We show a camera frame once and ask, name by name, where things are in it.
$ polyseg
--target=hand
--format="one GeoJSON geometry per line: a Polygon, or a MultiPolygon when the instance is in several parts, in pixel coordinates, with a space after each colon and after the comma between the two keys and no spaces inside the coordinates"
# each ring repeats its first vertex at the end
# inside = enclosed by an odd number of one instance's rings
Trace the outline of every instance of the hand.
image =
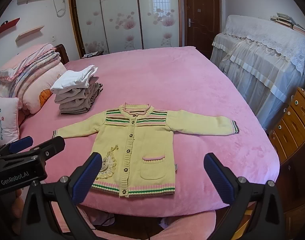
{"type": "Polygon", "coordinates": [[[16,190],[16,199],[14,203],[11,205],[11,211],[13,215],[17,218],[17,220],[11,226],[16,235],[20,234],[21,216],[24,210],[24,201],[22,200],[20,195],[21,195],[21,189],[16,190]]]}

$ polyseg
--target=striped sleeve cuff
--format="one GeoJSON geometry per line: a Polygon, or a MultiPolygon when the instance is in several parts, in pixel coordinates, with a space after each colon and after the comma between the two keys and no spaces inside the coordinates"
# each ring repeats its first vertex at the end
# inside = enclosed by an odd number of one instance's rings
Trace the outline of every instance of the striped sleeve cuff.
{"type": "Polygon", "coordinates": [[[239,133],[239,127],[237,126],[236,121],[231,121],[232,123],[232,129],[234,133],[239,133]]]}
{"type": "Polygon", "coordinates": [[[54,130],[53,131],[53,137],[52,138],[55,138],[57,136],[57,130],[54,130]]]}

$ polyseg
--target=pink bedspread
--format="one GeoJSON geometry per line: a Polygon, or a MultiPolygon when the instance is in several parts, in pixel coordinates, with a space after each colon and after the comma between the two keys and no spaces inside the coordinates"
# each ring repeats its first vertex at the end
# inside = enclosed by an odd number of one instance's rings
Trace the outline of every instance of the pink bedspread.
{"type": "MultiPolygon", "coordinates": [[[[236,120],[240,133],[229,136],[174,134],[178,164],[175,194],[148,198],[119,198],[90,190],[86,206],[134,216],[166,217],[195,214],[225,206],[203,168],[206,153],[213,152],[235,175],[250,182],[276,180],[277,153],[251,109],[230,80],[194,47],[161,48],[114,53],[72,61],[68,69],[99,67],[96,75],[103,91],[87,114],[60,115],[52,95],[43,108],[20,127],[21,137],[34,145],[51,138],[52,131],[85,120],[125,101],[158,109],[186,110],[236,120]]],[[[47,182],[70,175],[89,157],[96,134],[65,139],[65,150],[48,160],[47,182]]]]}

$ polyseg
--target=wooden cabinet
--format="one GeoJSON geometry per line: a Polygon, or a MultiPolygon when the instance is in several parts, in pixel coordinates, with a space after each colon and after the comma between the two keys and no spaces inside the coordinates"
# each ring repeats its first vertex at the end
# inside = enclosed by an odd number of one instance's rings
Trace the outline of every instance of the wooden cabinet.
{"type": "Polygon", "coordinates": [[[291,105],[270,133],[280,160],[276,181],[285,213],[286,239],[305,224],[305,91],[298,88],[291,105]]]}

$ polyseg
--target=drawer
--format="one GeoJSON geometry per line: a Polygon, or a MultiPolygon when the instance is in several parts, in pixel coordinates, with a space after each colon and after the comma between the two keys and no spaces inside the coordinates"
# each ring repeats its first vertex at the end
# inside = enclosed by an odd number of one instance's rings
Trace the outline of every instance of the drawer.
{"type": "Polygon", "coordinates": [[[294,99],[291,101],[291,107],[296,111],[297,115],[305,125],[305,97],[297,91],[294,99]]]}
{"type": "Polygon", "coordinates": [[[305,205],[285,213],[285,219],[287,239],[295,238],[305,224],[305,205]]]}
{"type": "Polygon", "coordinates": [[[305,141],[305,126],[300,121],[300,118],[291,106],[288,107],[282,119],[284,120],[289,131],[294,137],[297,146],[299,147],[300,145],[302,145],[302,143],[305,141]]]}
{"type": "Polygon", "coordinates": [[[289,158],[297,149],[297,144],[293,136],[291,135],[288,127],[286,126],[284,120],[281,119],[281,121],[277,124],[277,127],[275,128],[275,133],[278,136],[282,148],[284,149],[287,157],[289,158]]]}
{"type": "Polygon", "coordinates": [[[287,156],[285,154],[284,149],[281,146],[281,143],[280,143],[279,138],[276,135],[275,131],[273,131],[269,135],[269,140],[270,140],[271,144],[273,145],[273,147],[275,148],[275,150],[278,154],[280,164],[283,163],[287,159],[287,156]]]}

